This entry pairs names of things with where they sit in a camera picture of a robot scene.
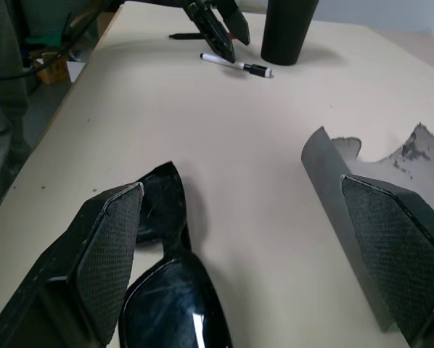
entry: cardboard box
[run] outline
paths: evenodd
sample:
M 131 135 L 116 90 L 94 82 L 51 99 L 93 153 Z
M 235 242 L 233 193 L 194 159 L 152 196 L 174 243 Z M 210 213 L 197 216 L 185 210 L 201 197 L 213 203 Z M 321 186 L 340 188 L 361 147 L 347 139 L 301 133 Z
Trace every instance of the cardboard box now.
M 55 47 L 39 49 L 30 52 L 30 58 L 33 60 L 35 67 L 39 67 L 43 63 L 46 63 L 54 58 L 55 54 L 59 50 L 59 48 Z M 37 72 L 38 77 L 41 79 L 41 81 L 43 81 L 43 83 L 46 84 L 66 81 L 69 78 L 67 59 L 68 56 L 59 58 L 55 63 L 51 64 L 46 69 Z

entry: black cylinder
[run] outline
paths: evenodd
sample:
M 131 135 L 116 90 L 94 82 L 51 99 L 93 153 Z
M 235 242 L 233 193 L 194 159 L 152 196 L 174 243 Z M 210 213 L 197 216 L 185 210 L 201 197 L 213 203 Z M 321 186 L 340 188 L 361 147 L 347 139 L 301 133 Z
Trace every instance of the black cylinder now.
M 277 65 L 298 61 L 319 0 L 269 0 L 261 57 Z

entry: black cable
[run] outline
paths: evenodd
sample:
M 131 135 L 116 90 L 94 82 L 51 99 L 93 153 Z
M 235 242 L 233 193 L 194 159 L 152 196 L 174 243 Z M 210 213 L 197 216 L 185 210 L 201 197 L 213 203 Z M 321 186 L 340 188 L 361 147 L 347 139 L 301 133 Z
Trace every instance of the black cable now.
M 65 18 L 65 23 L 64 23 L 64 26 L 62 27 L 62 33 L 60 34 L 60 42 L 64 41 L 64 34 L 67 31 L 67 28 L 69 27 L 70 18 L 72 18 L 72 12 L 69 12 L 69 14 L 67 15 L 67 18 Z
M 17 74 L 17 75 L 0 76 L 0 81 L 16 80 L 18 78 L 26 78 L 27 76 L 31 76 L 33 74 L 36 74 L 38 71 L 42 71 L 42 70 L 46 69 L 48 66 L 54 64 L 58 59 L 65 56 L 70 51 L 70 49 L 73 47 L 73 45 L 75 45 L 77 43 L 77 41 L 80 40 L 81 36 L 89 29 L 91 24 L 93 24 L 93 22 L 98 18 L 99 14 L 101 14 L 101 12 L 103 12 L 106 8 L 108 8 L 109 5 L 111 5 L 111 3 L 113 1 L 114 0 L 106 0 L 104 2 L 104 4 L 101 5 L 98 8 L 98 10 L 91 16 L 89 21 L 81 28 L 81 30 L 78 31 L 78 33 L 69 41 L 69 43 L 66 46 L 64 46 L 59 52 L 57 52 L 57 54 L 54 57 L 52 57 L 50 60 L 48 60 L 46 63 L 40 65 L 39 67 L 37 67 L 35 69 L 31 69 L 29 71 L 25 71 L 25 72 L 22 72 L 22 73 Z

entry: cable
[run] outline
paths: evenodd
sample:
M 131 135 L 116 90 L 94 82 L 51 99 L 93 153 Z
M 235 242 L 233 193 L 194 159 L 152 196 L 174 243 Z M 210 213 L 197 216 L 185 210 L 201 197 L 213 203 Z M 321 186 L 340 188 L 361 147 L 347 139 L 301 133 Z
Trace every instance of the cable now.
M 89 21 L 81 28 L 81 30 L 72 38 L 72 40 L 69 41 L 69 43 L 63 47 L 57 54 L 52 57 L 50 60 L 48 60 L 46 63 L 40 65 L 39 67 L 35 69 L 31 69 L 29 71 L 22 72 L 17 75 L 8 75 L 8 76 L 0 76 L 0 81 L 5 80 L 17 80 L 18 78 L 26 78 L 27 76 L 31 76 L 33 74 L 36 74 L 38 71 L 42 71 L 46 69 L 48 66 L 54 64 L 58 59 L 65 56 L 70 49 L 77 43 L 78 40 L 80 40 L 81 36 L 89 29 L 90 25 L 93 24 L 95 19 L 98 18 L 99 14 L 103 12 L 114 0 L 106 0 L 103 5 L 101 5 L 98 10 L 91 16 Z

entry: white table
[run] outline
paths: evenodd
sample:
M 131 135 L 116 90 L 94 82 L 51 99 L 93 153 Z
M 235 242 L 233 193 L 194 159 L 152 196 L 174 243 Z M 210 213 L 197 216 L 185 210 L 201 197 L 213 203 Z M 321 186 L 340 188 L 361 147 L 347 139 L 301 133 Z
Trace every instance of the white table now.
M 265 17 L 246 18 L 237 56 L 266 65 Z M 235 347 L 407 347 L 380 332 L 300 152 L 321 125 L 361 138 L 366 160 L 418 122 L 434 132 L 434 69 L 367 28 L 314 22 L 299 63 L 264 79 L 165 38 L 187 31 L 180 9 L 125 4 L 1 205 L 0 311 L 94 189 L 173 160 Z M 161 256 L 137 252 L 131 280 Z

